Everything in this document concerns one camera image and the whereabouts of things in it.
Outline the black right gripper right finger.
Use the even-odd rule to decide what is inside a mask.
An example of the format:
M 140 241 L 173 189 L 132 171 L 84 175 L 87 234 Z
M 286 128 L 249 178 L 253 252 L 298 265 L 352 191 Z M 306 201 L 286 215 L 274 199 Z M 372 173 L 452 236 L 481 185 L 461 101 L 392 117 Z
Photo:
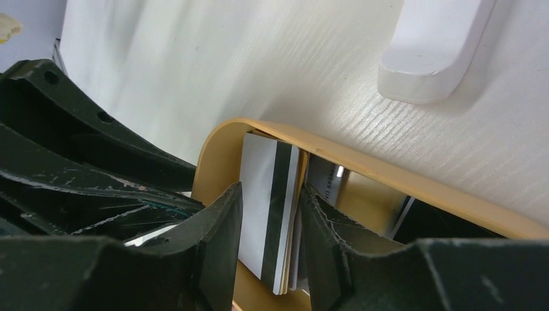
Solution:
M 300 192 L 313 310 L 547 310 L 548 241 L 387 239 Z

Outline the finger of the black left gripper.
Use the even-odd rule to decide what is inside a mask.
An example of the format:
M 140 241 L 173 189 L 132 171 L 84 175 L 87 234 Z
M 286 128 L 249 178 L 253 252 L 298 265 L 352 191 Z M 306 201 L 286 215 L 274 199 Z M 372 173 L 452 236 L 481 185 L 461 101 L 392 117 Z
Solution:
M 110 116 L 52 61 L 23 60 L 1 73 L 1 124 L 79 164 L 166 191 L 190 191 L 194 165 Z
M 131 240 L 202 208 L 186 196 L 75 163 L 1 127 L 1 229 L 7 233 Z

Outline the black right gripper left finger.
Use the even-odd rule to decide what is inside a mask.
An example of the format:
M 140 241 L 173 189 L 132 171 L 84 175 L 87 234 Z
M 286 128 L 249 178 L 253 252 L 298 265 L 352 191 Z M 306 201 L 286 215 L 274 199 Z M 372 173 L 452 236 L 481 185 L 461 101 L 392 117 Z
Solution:
M 2 310 L 230 310 L 242 185 L 139 247 L 99 236 L 1 239 Z

